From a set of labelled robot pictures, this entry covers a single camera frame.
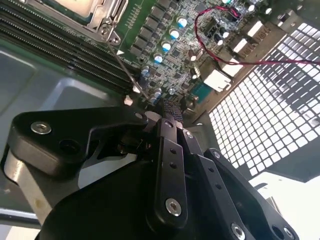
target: electronic component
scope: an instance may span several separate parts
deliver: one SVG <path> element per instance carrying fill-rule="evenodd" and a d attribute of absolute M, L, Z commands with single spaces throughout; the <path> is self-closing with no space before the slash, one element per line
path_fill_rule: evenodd
<path fill-rule="evenodd" d="M 177 10 L 178 9 L 178 5 L 175 2 L 170 2 L 170 8 L 172 8 L 173 10 Z"/>
<path fill-rule="evenodd" d="M 141 31 L 140 31 L 140 35 L 145 38 L 145 39 L 149 39 L 151 38 L 152 36 L 152 31 L 150 31 L 149 29 L 146 29 L 145 27 L 142 27 L 141 28 Z"/>
<path fill-rule="evenodd" d="M 220 27 L 219 29 L 219 34 L 226 39 L 227 37 L 229 37 L 229 32 L 224 28 L 224 27 Z"/>
<path fill-rule="evenodd" d="M 156 20 L 154 20 L 153 18 L 151 17 L 148 17 L 145 21 L 145 25 L 152 29 L 152 30 L 155 30 L 158 26 L 158 22 Z"/>
<path fill-rule="evenodd" d="M 130 49 L 130 53 L 132 53 L 133 55 L 139 57 L 141 55 L 141 52 L 142 50 L 135 47 L 135 46 L 132 46 L 131 49 Z"/>
<path fill-rule="evenodd" d="M 174 57 L 178 57 L 180 55 L 180 52 L 178 50 L 173 50 L 173 52 L 171 53 L 172 56 Z"/>
<path fill-rule="evenodd" d="M 143 68 L 141 68 L 141 75 L 142 76 L 148 76 L 149 75 L 149 66 L 144 66 Z"/>
<path fill-rule="evenodd" d="M 253 12 L 256 9 L 256 6 L 248 0 L 242 0 L 242 5 L 248 12 Z"/>
<path fill-rule="evenodd" d="M 199 71 L 203 82 L 218 92 L 231 86 L 232 77 L 222 71 L 219 64 L 211 58 L 205 60 Z"/>
<path fill-rule="evenodd" d="M 163 50 L 164 52 L 169 52 L 170 49 L 171 49 L 171 44 L 170 44 L 170 42 L 168 42 L 168 41 L 163 41 L 163 42 L 161 43 L 161 46 L 162 46 L 162 50 Z"/>
<path fill-rule="evenodd" d="M 171 16 L 170 14 L 168 14 L 168 13 L 165 13 L 165 14 L 163 15 L 163 18 L 164 18 L 164 19 L 167 19 L 168 21 L 170 21 L 170 20 L 172 19 L 172 16 Z"/>
<path fill-rule="evenodd" d="M 169 31 L 169 34 L 170 34 L 171 38 L 174 39 L 174 40 L 179 38 L 179 32 L 175 28 L 171 28 L 170 31 Z"/>
<path fill-rule="evenodd" d="M 154 59 L 154 62 L 155 62 L 156 64 L 160 64 L 160 63 L 162 63 L 162 61 L 164 60 L 162 54 L 159 53 L 159 52 L 157 52 L 157 53 L 155 53 L 155 54 L 153 55 L 153 59 Z"/>
<path fill-rule="evenodd" d="M 196 7 L 195 7 L 195 11 L 197 12 L 197 13 L 201 13 L 201 12 L 203 12 L 204 10 L 206 10 L 207 9 L 207 6 L 204 4 L 204 3 L 199 3 Z"/>
<path fill-rule="evenodd" d="M 157 6 L 154 6 L 151 10 L 151 15 L 154 16 L 157 19 L 161 19 L 162 16 L 164 15 L 164 11 L 162 11 L 160 8 Z"/>
<path fill-rule="evenodd" d="M 134 45 L 136 45 L 137 47 L 144 49 L 147 46 L 147 41 L 143 40 L 140 37 L 137 37 L 135 39 Z"/>
<path fill-rule="evenodd" d="M 215 32 L 217 31 L 218 27 L 219 27 L 219 25 L 218 25 L 217 21 L 214 18 L 212 18 L 212 20 L 205 27 L 204 35 L 208 39 L 212 38 L 213 35 L 215 34 Z"/>
<path fill-rule="evenodd" d="M 222 44 L 224 44 L 224 40 L 222 39 L 222 37 L 218 34 L 215 34 L 213 36 L 213 39 L 215 41 L 215 43 L 218 45 L 218 46 L 221 46 Z"/>
<path fill-rule="evenodd" d="M 165 9 L 170 6 L 170 0 L 158 0 L 158 4 L 160 4 Z"/>
<path fill-rule="evenodd" d="M 192 49 L 190 49 L 188 51 L 188 57 L 191 62 L 194 62 L 197 59 L 197 55 L 195 54 L 195 52 Z"/>
<path fill-rule="evenodd" d="M 190 75 L 191 75 L 191 79 L 197 79 L 200 77 L 200 71 L 199 68 L 197 67 L 192 67 L 190 68 Z"/>
<path fill-rule="evenodd" d="M 184 16 L 179 16 L 177 19 L 176 19 L 176 22 L 178 23 L 178 26 L 180 28 L 185 28 L 188 24 L 188 21 L 187 19 L 184 17 Z"/>

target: motherboard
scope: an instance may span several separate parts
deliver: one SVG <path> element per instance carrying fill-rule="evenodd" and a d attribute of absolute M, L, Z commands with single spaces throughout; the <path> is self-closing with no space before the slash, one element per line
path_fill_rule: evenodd
<path fill-rule="evenodd" d="M 227 61 L 240 62 L 259 44 L 254 35 L 261 28 L 264 28 L 263 34 L 268 34 L 264 23 L 272 11 L 266 0 L 3 1 L 4 6 L 14 5 L 15 9 L 20 7 L 21 11 L 47 19 L 46 23 L 64 32 L 66 43 L 67 33 L 81 39 L 83 42 L 72 53 L 73 58 L 78 59 L 78 51 L 82 51 L 84 55 L 80 60 L 87 66 L 85 54 L 93 51 L 89 57 L 94 56 L 94 64 L 89 67 L 101 71 L 98 76 L 102 80 L 108 78 L 104 72 L 109 73 L 116 91 L 127 95 L 128 88 L 134 88 L 112 57 L 108 47 L 111 44 L 141 89 L 148 94 L 148 99 L 141 96 L 137 100 L 143 107 L 156 104 L 160 98 L 173 102 L 186 101 L 186 98 L 200 102 L 211 91 L 219 93 L 231 85 L 234 74 L 224 71 L 223 66 L 210 58 L 196 38 L 195 19 L 199 13 L 213 6 L 227 6 L 237 13 L 235 16 L 228 11 L 213 9 L 198 19 L 197 27 L 207 49 Z M 46 43 L 48 41 L 52 41 L 52 34 Z M 79 67 L 80 74 L 84 68 Z M 87 70 L 86 77 L 90 77 L 88 73 L 97 77 L 93 76 L 97 75 L 94 74 L 96 71 L 93 68 Z"/>

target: circuit component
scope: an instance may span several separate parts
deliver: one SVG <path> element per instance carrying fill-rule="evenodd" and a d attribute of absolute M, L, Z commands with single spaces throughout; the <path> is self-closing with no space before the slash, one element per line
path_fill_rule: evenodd
<path fill-rule="evenodd" d="M 154 16 L 156 19 L 161 19 L 164 15 L 164 11 L 162 11 L 160 8 L 157 6 L 154 6 L 151 10 L 151 15 Z"/>
<path fill-rule="evenodd" d="M 144 37 L 145 39 L 149 39 L 152 36 L 152 31 L 150 31 L 149 29 L 142 27 L 141 31 L 140 31 L 140 35 L 142 37 Z"/>
<path fill-rule="evenodd" d="M 157 26 L 158 26 L 158 22 L 157 22 L 156 20 L 154 20 L 153 18 L 148 17 L 148 18 L 146 19 L 145 25 L 146 25 L 148 28 L 150 28 L 150 29 L 152 29 L 152 30 L 155 30 L 155 29 L 157 28 Z"/>

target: screw hole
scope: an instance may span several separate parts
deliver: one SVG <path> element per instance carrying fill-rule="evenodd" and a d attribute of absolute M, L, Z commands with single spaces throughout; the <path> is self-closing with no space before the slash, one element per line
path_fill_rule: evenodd
<path fill-rule="evenodd" d="M 284 234 L 280 231 L 280 229 L 278 227 L 276 227 L 275 225 L 272 226 L 272 230 L 274 232 L 274 234 L 281 240 L 285 239 Z"/>
<path fill-rule="evenodd" d="M 176 168 L 177 168 L 177 165 L 176 165 L 176 164 L 174 164 L 173 162 L 170 162 L 170 164 L 169 164 L 169 165 L 170 165 L 170 167 L 171 167 L 171 168 L 173 168 L 173 169 L 176 169 Z"/>
<path fill-rule="evenodd" d="M 59 147 L 66 155 L 75 155 L 80 152 L 79 143 L 72 139 L 62 140 Z"/>

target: chip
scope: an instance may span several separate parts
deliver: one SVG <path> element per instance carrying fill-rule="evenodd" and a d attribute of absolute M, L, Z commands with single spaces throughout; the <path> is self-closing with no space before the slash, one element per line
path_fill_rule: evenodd
<path fill-rule="evenodd" d="M 158 0 L 158 4 L 167 9 L 170 5 L 170 0 Z"/>
<path fill-rule="evenodd" d="M 179 79 L 179 78 L 181 78 L 181 74 L 177 72 L 173 77 L 174 77 L 175 79 Z"/>
<path fill-rule="evenodd" d="M 149 27 L 150 29 L 155 30 L 158 26 L 158 22 L 156 20 L 152 19 L 151 17 L 148 17 L 146 19 L 145 25 L 147 27 Z"/>
<path fill-rule="evenodd" d="M 180 52 L 178 50 L 174 50 L 172 52 L 172 56 L 174 56 L 174 57 L 178 57 L 179 55 L 180 55 Z"/>
<path fill-rule="evenodd" d="M 197 12 L 197 13 L 201 13 L 201 12 L 203 12 L 204 10 L 206 10 L 207 9 L 207 7 L 206 7 L 206 5 L 204 5 L 203 3 L 199 3 L 196 7 L 195 7 L 195 11 Z"/>
<path fill-rule="evenodd" d="M 178 5 L 176 3 L 174 3 L 173 1 L 170 3 L 170 8 L 172 8 L 173 10 L 177 10 L 178 9 Z"/>
<path fill-rule="evenodd" d="M 161 19 L 162 16 L 164 15 L 164 11 L 162 11 L 160 8 L 154 6 L 151 10 L 151 15 L 157 19 Z"/>
<path fill-rule="evenodd" d="M 144 49 L 147 46 L 147 41 L 143 40 L 140 37 L 135 39 L 134 45 L 138 46 L 141 49 Z"/>
<path fill-rule="evenodd" d="M 130 49 L 130 53 L 132 53 L 133 55 L 135 56 L 140 56 L 141 55 L 141 50 L 135 46 L 132 46 L 131 49 Z"/>
<path fill-rule="evenodd" d="M 167 20 L 171 20 L 171 19 L 172 19 L 172 16 L 171 16 L 170 14 L 168 14 L 168 13 L 165 13 L 165 14 L 163 15 L 163 18 L 164 18 L 164 19 L 167 19 Z"/>

